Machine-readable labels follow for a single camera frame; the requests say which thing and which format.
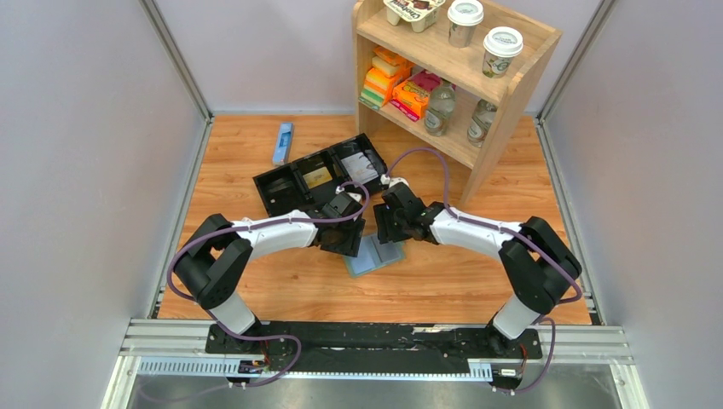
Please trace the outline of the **teal leather card holder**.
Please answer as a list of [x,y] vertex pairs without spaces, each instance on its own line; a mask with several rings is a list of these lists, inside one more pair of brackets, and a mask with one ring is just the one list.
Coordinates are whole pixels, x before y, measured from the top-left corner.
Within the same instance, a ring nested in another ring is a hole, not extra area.
[[349,276],[358,278],[400,262],[404,257],[403,243],[381,244],[376,234],[370,234],[361,238],[357,256],[344,256],[343,260]]

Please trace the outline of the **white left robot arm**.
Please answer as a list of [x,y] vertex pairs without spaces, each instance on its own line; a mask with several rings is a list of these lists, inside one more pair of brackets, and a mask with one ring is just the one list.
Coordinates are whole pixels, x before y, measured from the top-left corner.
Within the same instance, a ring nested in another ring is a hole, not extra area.
[[192,238],[177,252],[169,276],[176,276],[188,290],[187,297],[200,305],[228,330],[228,342],[247,354],[257,348],[261,331],[257,316],[237,293],[246,265],[262,256],[296,248],[337,250],[351,243],[363,226],[362,198],[339,189],[320,210],[292,210],[263,220],[231,222],[221,214],[206,218]]

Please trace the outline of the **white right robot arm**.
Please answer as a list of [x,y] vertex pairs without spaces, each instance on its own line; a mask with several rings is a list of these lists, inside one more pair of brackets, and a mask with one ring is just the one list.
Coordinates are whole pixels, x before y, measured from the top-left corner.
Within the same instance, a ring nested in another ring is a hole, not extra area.
[[383,204],[375,206],[382,243],[409,239],[452,245],[500,262],[513,294],[489,322],[486,343],[500,357],[510,355],[520,335],[563,302],[576,283],[581,264],[547,221],[499,222],[467,214],[443,202],[423,203],[402,178],[383,177]]

